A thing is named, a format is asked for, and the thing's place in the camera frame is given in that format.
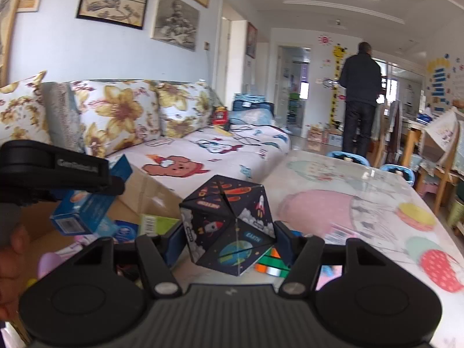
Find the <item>left hand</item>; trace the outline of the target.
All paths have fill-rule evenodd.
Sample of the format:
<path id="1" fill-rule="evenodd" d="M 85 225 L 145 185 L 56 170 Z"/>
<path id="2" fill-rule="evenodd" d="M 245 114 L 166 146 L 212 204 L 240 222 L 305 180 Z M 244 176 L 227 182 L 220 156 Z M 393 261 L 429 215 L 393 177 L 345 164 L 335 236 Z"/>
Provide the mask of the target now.
<path id="1" fill-rule="evenodd" d="M 23 288 L 29 235 L 20 219 L 19 206 L 1 204 L 1 323 L 16 316 Z"/>

